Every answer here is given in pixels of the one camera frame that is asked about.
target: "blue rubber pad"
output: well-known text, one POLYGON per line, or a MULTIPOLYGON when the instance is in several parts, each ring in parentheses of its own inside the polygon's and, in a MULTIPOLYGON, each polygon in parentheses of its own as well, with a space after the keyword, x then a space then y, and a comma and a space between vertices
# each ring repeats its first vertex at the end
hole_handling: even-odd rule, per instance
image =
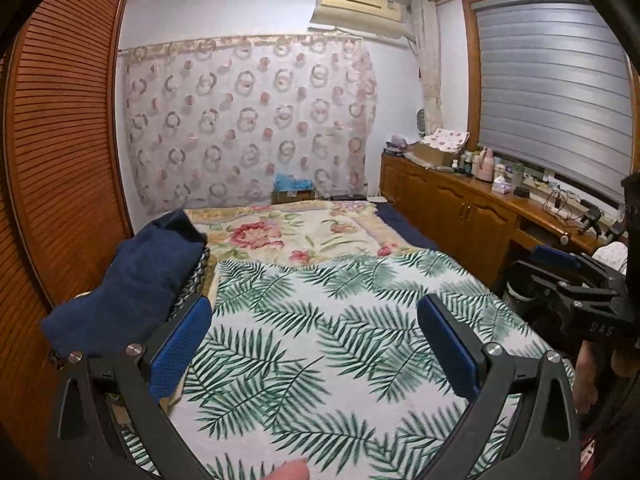
POLYGON ((417 315, 420 328, 454 393, 472 402, 480 393, 475 360, 429 296, 418 302, 417 315))
POLYGON ((580 272, 580 263, 572 254, 544 245, 536 245, 531 250, 531 259, 539 264, 568 270, 569 272, 580 272))
POLYGON ((149 394, 156 401, 169 397, 211 325, 211 304, 201 297, 151 361, 149 394))

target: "window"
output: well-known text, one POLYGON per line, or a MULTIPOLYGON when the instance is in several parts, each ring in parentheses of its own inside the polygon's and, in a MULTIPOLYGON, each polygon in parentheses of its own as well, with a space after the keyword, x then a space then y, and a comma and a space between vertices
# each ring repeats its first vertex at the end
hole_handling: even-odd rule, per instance
POLYGON ((587 0, 481 0, 478 143, 618 202, 631 168, 624 50, 587 0))

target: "window frame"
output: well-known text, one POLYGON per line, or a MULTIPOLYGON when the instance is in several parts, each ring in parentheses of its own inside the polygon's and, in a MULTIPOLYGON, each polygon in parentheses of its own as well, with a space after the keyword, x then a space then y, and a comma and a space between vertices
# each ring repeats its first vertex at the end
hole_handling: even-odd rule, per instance
MULTIPOLYGON (((468 57, 468 114, 466 117, 466 129, 469 132, 469 140, 466 148, 472 152, 478 148, 480 135, 480 113, 482 105, 482 75, 480 62, 480 36, 478 32, 478 18, 476 10, 471 5, 483 0, 462 0, 462 9, 465 17, 466 46, 468 57)), ((631 88, 632 111, 632 167, 629 171, 640 170, 640 78, 638 72, 628 61, 627 70, 629 85, 631 88)))

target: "floral blanket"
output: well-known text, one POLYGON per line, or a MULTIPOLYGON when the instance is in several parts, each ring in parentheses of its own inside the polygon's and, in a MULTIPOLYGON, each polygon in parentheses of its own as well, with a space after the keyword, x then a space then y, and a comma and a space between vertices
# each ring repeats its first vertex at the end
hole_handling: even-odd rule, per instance
POLYGON ((414 250, 369 202, 308 200, 289 204, 191 209, 212 256, 307 266, 342 254, 385 256, 414 250))
MULTIPOLYGON (((532 357, 548 349, 441 252, 351 254, 299 269, 218 266, 210 330, 170 414, 217 480, 261 478, 303 456, 314 479, 413 479, 466 408, 417 325, 428 292, 485 342, 532 357)), ((495 457, 517 399, 474 472, 495 457)))

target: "sheer curtain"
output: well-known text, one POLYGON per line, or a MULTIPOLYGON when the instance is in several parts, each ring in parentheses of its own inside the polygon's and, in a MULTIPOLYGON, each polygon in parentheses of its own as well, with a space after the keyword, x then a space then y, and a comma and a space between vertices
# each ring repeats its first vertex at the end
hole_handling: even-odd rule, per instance
POLYGON ((353 36, 260 36, 129 50, 127 134, 145 209, 260 205, 276 173, 366 192, 378 86, 353 36))
POLYGON ((436 4, 412 0, 415 42, 420 62, 420 81, 424 97, 424 122, 427 135, 442 127, 440 110, 440 31, 436 4))

